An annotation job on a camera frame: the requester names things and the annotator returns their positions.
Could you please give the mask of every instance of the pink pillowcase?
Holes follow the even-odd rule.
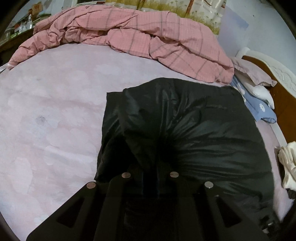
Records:
[[[272,80],[271,77],[256,64],[236,57],[231,57],[230,59],[235,69],[242,72],[243,75],[250,77],[255,85],[274,87],[277,84],[275,80]]]

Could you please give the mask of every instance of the white headboard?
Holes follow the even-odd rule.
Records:
[[[243,56],[249,56],[262,61],[270,69],[276,80],[292,95],[296,98],[296,76],[286,66],[278,62],[277,60],[269,57],[263,53],[250,50],[247,47],[242,48],[238,53],[238,58]]]

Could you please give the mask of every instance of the white cloth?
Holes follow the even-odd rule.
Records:
[[[285,169],[283,188],[296,191],[296,142],[291,142],[280,149],[279,161]]]

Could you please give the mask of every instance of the blue pillowcase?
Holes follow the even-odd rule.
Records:
[[[230,85],[241,93],[245,105],[256,121],[264,120],[268,123],[276,123],[277,118],[273,110],[263,100],[251,95],[236,76],[233,76]]]

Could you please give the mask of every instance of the pillow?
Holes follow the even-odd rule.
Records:
[[[233,76],[230,85],[241,93],[245,105],[256,121],[264,120],[268,123],[276,123],[277,118],[273,110],[264,101],[251,95],[236,76]]]
[[[231,57],[230,59],[233,63],[233,66],[240,72],[248,75],[255,85],[274,87],[277,84],[275,80],[272,80],[271,77],[262,69],[260,69],[256,64],[236,57]]]
[[[264,86],[255,85],[249,77],[244,76],[238,70],[234,70],[234,74],[244,85],[244,87],[246,87],[250,94],[257,97],[258,99],[263,100],[270,106],[271,109],[274,109],[274,100],[270,92]]]

